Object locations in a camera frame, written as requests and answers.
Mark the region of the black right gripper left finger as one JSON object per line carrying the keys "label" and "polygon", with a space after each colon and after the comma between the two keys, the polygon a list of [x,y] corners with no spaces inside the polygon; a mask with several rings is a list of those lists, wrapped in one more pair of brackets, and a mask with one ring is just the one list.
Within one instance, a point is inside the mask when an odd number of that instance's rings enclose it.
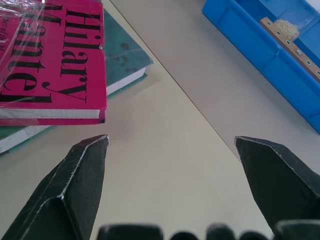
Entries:
{"label": "black right gripper left finger", "polygon": [[102,196],[106,134],[84,139],[38,184],[4,240],[88,240]]}

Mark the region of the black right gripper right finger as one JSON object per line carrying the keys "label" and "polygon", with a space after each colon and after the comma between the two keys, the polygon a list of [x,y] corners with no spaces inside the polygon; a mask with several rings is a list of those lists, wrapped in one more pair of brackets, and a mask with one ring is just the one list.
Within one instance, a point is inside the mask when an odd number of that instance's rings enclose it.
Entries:
{"label": "black right gripper right finger", "polygon": [[320,238],[320,176],[286,146],[237,136],[252,196],[276,240]]}

